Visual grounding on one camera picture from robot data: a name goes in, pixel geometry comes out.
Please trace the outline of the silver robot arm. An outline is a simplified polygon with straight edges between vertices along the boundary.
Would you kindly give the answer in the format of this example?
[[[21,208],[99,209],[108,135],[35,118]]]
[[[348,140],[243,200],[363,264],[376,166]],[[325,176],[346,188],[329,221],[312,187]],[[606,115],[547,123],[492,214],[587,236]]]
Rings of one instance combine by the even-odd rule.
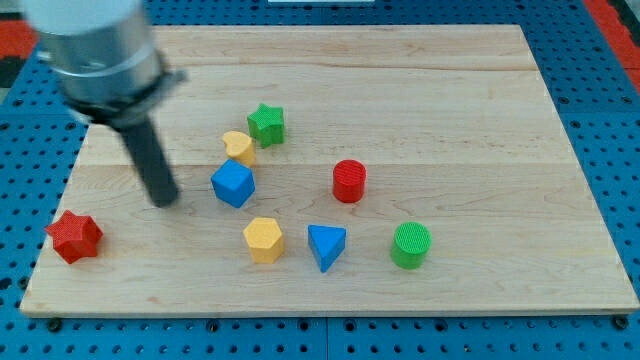
[[[38,57],[82,122],[142,123],[186,80],[158,49],[141,0],[23,0],[21,6],[39,37]]]

